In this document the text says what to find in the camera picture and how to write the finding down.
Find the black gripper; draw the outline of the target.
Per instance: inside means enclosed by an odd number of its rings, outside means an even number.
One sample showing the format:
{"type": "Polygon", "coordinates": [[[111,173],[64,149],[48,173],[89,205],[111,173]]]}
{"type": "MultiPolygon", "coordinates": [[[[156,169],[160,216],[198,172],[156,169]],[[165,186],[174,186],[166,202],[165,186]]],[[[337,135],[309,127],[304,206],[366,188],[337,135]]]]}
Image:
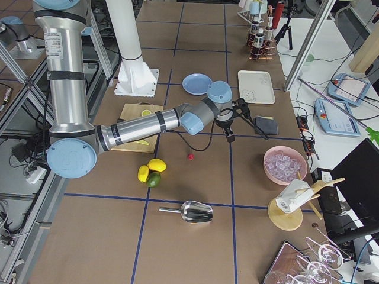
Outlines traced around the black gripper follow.
{"type": "Polygon", "coordinates": [[[232,101],[231,107],[222,109],[216,118],[216,124],[223,129],[228,143],[235,141],[235,134],[231,128],[235,118],[241,118],[249,124],[248,103],[242,98],[232,101]]]}

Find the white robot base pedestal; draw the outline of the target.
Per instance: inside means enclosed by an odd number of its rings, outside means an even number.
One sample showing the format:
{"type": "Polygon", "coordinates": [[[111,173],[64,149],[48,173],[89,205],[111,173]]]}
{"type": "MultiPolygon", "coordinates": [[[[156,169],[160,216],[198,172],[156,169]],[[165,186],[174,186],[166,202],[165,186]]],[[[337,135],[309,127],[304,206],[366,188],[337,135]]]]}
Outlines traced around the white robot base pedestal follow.
{"type": "Polygon", "coordinates": [[[159,70],[151,69],[143,59],[132,1],[106,2],[121,56],[115,94],[153,97],[159,70]]]}

